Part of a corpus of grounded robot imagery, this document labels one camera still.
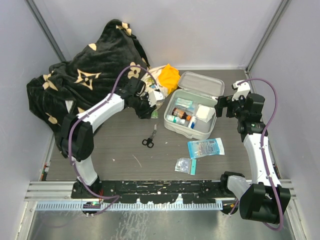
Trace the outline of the white gauze pad packet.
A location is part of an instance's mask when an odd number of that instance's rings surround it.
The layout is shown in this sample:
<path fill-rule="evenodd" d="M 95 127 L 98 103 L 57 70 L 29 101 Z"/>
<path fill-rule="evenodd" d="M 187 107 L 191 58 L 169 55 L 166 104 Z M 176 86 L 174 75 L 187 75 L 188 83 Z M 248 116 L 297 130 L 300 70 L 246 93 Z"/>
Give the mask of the white gauze pad packet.
<path fill-rule="evenodd" d="M 199 104 L 195 112 L 195 117 L 200 121 L 208 123 L 215 113 L 216 110 L 214 107 Z"/>

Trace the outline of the small green sachet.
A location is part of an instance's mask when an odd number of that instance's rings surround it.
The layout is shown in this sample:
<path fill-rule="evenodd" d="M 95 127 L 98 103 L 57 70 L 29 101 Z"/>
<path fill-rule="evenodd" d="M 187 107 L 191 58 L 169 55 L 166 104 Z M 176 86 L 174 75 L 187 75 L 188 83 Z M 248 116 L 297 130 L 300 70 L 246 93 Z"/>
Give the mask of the small green sachet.
<path fill-rule="evenodd" d="M 154 110 L 152 113 L 151 113 L 151 118 L 152 119 L 158 119 L 159 118 L 159 113 L 157 110 Z"/>

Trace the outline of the grey medicine kit case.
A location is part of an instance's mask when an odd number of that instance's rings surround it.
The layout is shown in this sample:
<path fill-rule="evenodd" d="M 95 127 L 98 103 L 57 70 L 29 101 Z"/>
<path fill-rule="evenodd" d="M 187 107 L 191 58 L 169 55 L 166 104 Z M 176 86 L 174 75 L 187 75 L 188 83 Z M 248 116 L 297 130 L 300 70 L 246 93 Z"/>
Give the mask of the grey medicine kit case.
<path fill-rule="evenodd" d="M 184 125 L 169 122 L 166 119 L 167 115 L 172 115 L 174 108 L 185 111 L 188 115 L 196 116 L 196 110 L 198 105 L 204 105 L 215 108 L 218 97 L 223 95 L 225 90 L 225 84 L 222 80 L 200 75 L 193 72 L 185 72 L 181 75 L 178 81 L 178 87 L 173 92 L 171 99 L 164 112 L 164 127 L 177 134 L 181 134 L 188 139 L 206 140 L 211 135 L 215 123 L 216 113 L 213 115 L 209 122 L 203 122 L 197 119 L 194 129 L 188 128 L 189 121 L 185 120 Z M 194 101 L 196 107 L 193 111 L 186 110 L 175 106 L 177 98 Z"/>

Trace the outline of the bagged white blue bandage roll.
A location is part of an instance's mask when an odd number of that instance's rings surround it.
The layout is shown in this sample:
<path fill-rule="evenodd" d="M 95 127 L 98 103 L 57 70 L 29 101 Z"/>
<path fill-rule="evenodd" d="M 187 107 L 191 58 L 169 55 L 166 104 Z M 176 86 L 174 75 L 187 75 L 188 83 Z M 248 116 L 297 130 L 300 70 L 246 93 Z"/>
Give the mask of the bagged white blue bandage roll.
<path fill-rule="evenodd" d="M 187 127 L 190 129 L 194 129 L 196 122 L 197 122 L 196 116 L 192 116 Z"/>

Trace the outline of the bagged teal plaster strips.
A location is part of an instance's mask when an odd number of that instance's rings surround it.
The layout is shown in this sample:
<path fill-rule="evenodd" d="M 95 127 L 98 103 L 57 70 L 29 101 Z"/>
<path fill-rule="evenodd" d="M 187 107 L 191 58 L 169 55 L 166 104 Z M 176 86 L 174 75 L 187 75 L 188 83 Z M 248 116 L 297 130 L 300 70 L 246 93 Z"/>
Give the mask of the bagged teal plaster strips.
<path fill-rule="evenodd" d="M 184 98 L 180 98 L 178 97 L 175 100 L 174 103 L 175 106 L 185 109 L 185 110 L 189 110 L 189 111 L 194 111 L 196 108 L 196 103 L 192 100 L 188 100 L 188 99 L 184 99 Z"/>

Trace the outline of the white bottle green label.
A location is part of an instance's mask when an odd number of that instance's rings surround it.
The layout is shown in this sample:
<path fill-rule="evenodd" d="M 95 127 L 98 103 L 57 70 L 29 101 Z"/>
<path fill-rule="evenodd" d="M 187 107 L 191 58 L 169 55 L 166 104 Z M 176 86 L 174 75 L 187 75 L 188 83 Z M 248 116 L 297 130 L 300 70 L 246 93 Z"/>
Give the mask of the white bottle green label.
<path fill-rule="evenodd" d="M 186 122 L 185 119 L 182 119 L 182 118 L 180 118 L 178 116 L 174 116 L 174 115 L 167 115 L 166 120 L 169 121 L 170 123 L 175 123 L 178 125 L 184 125 Z"/>

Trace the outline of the brown glass medicine bottle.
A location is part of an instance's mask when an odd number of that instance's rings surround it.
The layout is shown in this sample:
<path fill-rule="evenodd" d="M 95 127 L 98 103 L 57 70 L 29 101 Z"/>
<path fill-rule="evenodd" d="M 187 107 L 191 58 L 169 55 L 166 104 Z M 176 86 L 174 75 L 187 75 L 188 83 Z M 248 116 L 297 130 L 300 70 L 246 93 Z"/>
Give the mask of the brown glass medicine bottle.
<path fill-rule="evenodd" d="M 185 111 L 183 111 L 182 109 L 179 109 L 177 107 L 175 107 L 173 110 L 172 110 L 172 115 L 173 116 L 176 116 L 176 117 L 179 117 L 180 119 L 183 119 L 183 120 L 187 120 L 187 121 L 190 121 L 190 119 L 192 118 L 190 115 L 188 115 Z"/>

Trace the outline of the black handled scissors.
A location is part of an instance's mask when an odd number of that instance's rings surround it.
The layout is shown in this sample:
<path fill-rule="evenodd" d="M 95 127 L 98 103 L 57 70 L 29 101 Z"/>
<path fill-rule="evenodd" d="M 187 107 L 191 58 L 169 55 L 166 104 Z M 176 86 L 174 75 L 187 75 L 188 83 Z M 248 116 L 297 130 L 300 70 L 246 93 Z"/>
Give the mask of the black handled scissors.
<path fill-rule="evenodd" d="M 153 127 L 152 134 L 147 139 L 142 140 L 142 142 L 141 142 L 142 145 L 147 146 L 150 149 L 153 148 L 153 146 L 154 146 L 153 139 L 157 133 L 157 126 L 158 126 L 158 124 L 155 124 Z"/>

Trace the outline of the small bag with teal header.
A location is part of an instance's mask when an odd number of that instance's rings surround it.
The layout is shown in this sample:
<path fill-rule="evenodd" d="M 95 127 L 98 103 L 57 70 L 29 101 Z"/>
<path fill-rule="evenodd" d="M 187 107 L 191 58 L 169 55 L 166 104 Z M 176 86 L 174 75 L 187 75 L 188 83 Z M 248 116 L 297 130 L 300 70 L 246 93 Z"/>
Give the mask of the small bag with teal header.
<path fill-rule="evenodd" d="M 194 176 L 196 174 L 197 160 L 193 158 L 179 158 L 174 170 Z"/>

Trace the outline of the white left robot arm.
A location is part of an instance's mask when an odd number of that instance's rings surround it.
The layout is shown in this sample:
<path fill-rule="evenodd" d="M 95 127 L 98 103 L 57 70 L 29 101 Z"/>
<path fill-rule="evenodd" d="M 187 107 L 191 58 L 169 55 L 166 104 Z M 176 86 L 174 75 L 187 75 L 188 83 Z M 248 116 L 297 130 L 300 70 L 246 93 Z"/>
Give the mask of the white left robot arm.
<path fill-rule="evenodd" d="M 150 117 L 157 102 L 162 101 L 164 96 L 157 88 L 149 92 L 145 89 L 143 81 L 131 80 L 125 87 L 114 87 L 111 93 L 88 110 L 77 115 L 69 113 L 64 117 L 60 147 L 74 167 L 82 192 L 88 198 L 97 197 L 102 189 L 92 161 L 96 130 L 126 107 L 137 108 L 143 117 Z"/>

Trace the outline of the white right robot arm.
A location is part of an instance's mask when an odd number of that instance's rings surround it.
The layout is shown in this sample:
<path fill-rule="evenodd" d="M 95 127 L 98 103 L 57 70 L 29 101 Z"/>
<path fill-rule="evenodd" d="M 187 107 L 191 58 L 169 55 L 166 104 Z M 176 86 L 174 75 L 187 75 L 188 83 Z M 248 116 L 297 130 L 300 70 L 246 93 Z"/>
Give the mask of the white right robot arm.
<path fill-rule="evenodd" d="M 284 213 L 291 199 L 290 190 L 281 186 L 273 168 L 269 152 L 267 125 L 262 121 L 265 98 L 256 93 L 219 96 L 214 107 L 217 117 L 226 108 L 226 117 L 237 119 L 237 131 L 247 151 L 251 169 L 251 183 L 241 173 L 225 172 L 219 191 L 225 197 L 233 194 L 238 199 L 242 219 L 262 222 L 277 230 L 284 223 Z"/>

